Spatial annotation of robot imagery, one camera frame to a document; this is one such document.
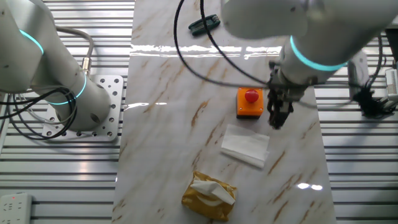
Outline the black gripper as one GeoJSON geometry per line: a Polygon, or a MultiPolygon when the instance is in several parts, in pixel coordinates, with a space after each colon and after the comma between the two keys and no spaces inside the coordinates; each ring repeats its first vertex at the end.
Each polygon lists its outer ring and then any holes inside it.
{"type": "Polygon", "coordinates": [[[270,60],[269,68],[268,123],[280,129],[294,112],[293,102],[300,101],[307,88],[317,84],[317,76],[314,69],[298,60],[270,60]]]}

